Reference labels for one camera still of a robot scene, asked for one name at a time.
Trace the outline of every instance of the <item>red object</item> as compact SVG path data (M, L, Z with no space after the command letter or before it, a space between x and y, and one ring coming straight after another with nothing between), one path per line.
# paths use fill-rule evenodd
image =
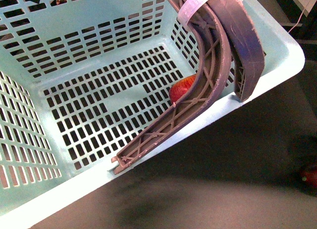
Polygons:
M305 184L317 188L317 163L302 168L300 175Z
M184 94L186 94L190 87L192 87L195 78L196 75L193 74L191 76L179 80L171 87L171 89L169 90L169 98L172 104L179 100Z

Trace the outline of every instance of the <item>white cable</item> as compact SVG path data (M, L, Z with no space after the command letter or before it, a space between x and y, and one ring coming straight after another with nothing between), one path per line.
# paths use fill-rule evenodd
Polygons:
M308 3L306 4L306 6L304 7L304 9L303 9L301 15L299 16L297 23L288 31L288 33L290 33L290 32L299 24L299 22L300 22L300 20L301 20L301 18L302 18L302 16L303 16L303 14L304 14L304 12L305 12L307 6L309 5L309 3L310 3L311 1L312 1L312 0L308 0Z

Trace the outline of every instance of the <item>plastic basket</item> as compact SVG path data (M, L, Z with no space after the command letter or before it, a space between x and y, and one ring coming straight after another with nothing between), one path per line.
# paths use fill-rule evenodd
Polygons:
M3 214L110 163L170 106L199 53L166 0L0 6Z

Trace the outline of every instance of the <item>plastic part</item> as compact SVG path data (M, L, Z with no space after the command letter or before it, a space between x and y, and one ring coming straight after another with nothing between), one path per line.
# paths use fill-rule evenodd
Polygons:
M177 19L184 26L185 30L190 32L188 22L192 16L201 8L208 0L186 0L178 12Z
M207 4L220 19L232 43L235 59L234 92L241 101L253 93L264 70L264 52L240 0L209 0Z
M182 5L188 0L168 1L179 12ZM214 9L214 3L211 2L218 4L217 17L211 10ZM230 32L228 35L233 44L237 96L242 101L248 99L260 78L264 69L264 53L252 21L247 16L240 0L208 0L207 5L202 5L197 9L190 21L189 28L198 40L200 53L200 65L195 82L188 91L189 93L180 98L156 122L147 127L112 159L113 162L117 160L120 164L114 170L115 174L145 156L217 100L220 94L219 89L225 86L223 77L229 75L225 63L229 63L231 59L231 52L226 51L226 45L229 46L229 43L225 38L226 33L222 32L221 24L226 27L227 32ZM214 36L215 33L218 33L221 38L212 37L215 39L213 42L208 35ZM215 56L215 53L218 53L215 51L218 44L221 46L219 51L222 52L223 59Z

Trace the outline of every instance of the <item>rectangular slot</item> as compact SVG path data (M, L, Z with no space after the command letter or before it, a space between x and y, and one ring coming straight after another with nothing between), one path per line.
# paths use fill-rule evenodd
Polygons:
M11 17L23 15L24 11L20 8L20 9L12 10L9 12L4 12L3 14L5 15L6 18L11 18Z
M19 183L18 177L16 175L15 167L14 166L9 166L9 171L10 171L10 176L11 176L11 179L12 179L13 186L19 186L20 183Z
M2 165L0 165L0 182L2 183L3 188L9 188L9 182L5 172L5 168Z
M51 2L51 6L54 7L54 6L62 5L64 3L67 3L67 0L53 0Z
M17 31L16 33L19 36L23 36L23 35L26 35L26 34L29 34L29 33L32 33L32 32L35 32L35 29L33 27L30 27L30 28L23 29L21 31Z
M45 3L40 3L40 4L29 6L28 8L29 8L30 12L35 12L35 11L38 11L41 9L45 9L46 5L45 5Z
M21 166L19 166L18 168L19 168L19 173L20 173L21 179L22 179L22 183L23 183L23 184L27 184L28 181L27 181L27 178L26 178L26 176L25 176L24 168L21 167Z
M0 0L0 7L7 7L18 4L18 0Z

